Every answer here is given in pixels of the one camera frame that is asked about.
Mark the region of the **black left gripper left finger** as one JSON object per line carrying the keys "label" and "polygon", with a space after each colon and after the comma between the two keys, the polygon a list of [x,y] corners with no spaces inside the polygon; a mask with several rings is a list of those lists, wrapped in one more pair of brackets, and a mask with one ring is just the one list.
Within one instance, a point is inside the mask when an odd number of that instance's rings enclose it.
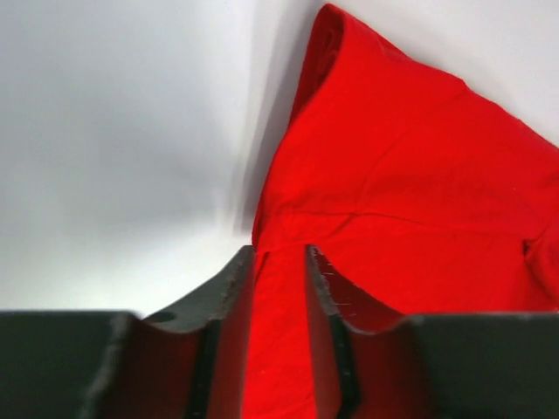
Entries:
{"label": "black left gripper left finger", "polygon": [[4,418],[238,418],[254,251],[162,310],[4,311]]}

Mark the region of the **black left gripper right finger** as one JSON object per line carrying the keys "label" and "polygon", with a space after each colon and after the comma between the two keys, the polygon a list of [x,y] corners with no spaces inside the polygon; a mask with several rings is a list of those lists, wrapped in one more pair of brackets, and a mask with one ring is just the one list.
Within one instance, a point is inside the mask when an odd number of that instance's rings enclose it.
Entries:
{"label": "black left gripper right finger", "polygon": [[404,316],[305,256],[318,417],[557,417],[556,314]]}

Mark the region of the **red t shirt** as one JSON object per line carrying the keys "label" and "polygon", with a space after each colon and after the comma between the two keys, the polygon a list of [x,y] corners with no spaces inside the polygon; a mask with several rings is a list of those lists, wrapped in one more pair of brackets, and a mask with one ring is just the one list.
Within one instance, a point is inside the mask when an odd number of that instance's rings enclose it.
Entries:
{"label": "red t shirt", "polygon": [[332,4],[259,199],[245,418],[314,418],[307,245],[402,314],[558,308],[558,150]]}

